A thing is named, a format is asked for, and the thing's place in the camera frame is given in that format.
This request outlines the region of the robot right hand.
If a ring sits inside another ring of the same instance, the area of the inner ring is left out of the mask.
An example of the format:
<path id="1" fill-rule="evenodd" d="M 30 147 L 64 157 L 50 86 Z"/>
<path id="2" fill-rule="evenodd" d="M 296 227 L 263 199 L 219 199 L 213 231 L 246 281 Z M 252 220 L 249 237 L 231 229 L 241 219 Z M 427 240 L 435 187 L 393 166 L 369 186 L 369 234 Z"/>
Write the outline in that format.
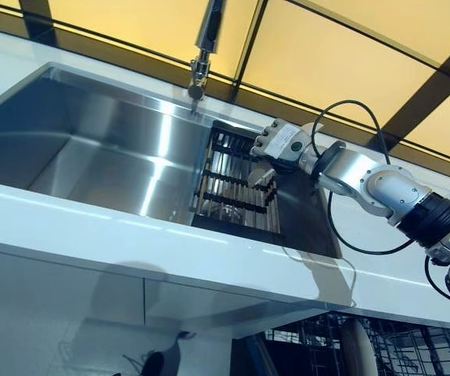
<path id="1" fill-rule="evenodd" d="M 255 138 L 250 155 L 265 160 L 279 174 L 311 174 L 317 160 L 313 128 L 318 131 L 320 126 L 311 122 L 300 127 L 277 118 Z"/>

